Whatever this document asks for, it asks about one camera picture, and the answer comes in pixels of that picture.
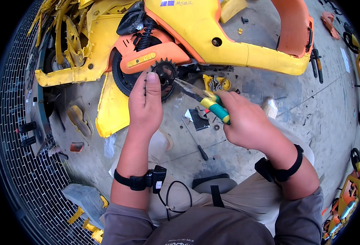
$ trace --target white label sticker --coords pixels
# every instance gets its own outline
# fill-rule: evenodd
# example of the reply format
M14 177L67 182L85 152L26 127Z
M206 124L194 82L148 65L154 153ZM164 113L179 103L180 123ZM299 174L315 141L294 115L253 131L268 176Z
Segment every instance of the white label sticker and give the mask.
M162 181L157 181L156 189L161 189L161 187L162 187Z

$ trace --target t-shirt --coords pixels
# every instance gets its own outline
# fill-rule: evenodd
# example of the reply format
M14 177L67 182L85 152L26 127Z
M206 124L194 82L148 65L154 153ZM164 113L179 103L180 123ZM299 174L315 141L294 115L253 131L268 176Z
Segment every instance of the t-shirt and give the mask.
M101 245L320 244L323 193L284 201L275 222L275 237L244 213L221 207L191 207L155 227L147 212L109 204Z

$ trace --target screwdriver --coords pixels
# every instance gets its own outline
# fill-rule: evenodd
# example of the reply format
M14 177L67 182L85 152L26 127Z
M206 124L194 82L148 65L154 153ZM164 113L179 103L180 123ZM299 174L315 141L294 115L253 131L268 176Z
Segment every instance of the screwdriver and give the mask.
M183 123L186 125L189 133L192 135L192 138L194 138L195 142L197 143L198 149L199 149L200 153L202 154L203 160L207 161L207 160L209 159L209 157L207 156L206 152L204 152L204 150L202 149L202 147L198 144L197 140L195 139L194 135L191 133L191 130L189 130L186 122L184 121L184 119L182 118L181 120L183 120Z

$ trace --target round hole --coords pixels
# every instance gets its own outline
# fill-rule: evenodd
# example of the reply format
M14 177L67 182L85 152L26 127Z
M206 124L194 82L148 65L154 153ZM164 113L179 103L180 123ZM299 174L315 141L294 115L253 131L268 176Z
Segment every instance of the round hole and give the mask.
M211 40L211 43L216 46L216 47L219 47L222 45L222 40L221 38L218 38L218 37L215 37Z

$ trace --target shock absorber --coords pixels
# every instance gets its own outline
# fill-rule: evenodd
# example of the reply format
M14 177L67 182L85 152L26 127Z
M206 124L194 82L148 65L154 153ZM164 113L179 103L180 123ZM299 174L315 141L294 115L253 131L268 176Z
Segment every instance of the shock absorber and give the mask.
M142 34L142 37L139 39L138 51L144 50L149 47L151 41L151 36L150 36L151 31L154 29L155 26L156 26L155 21L152 18L147 17L145 19L146 28Z

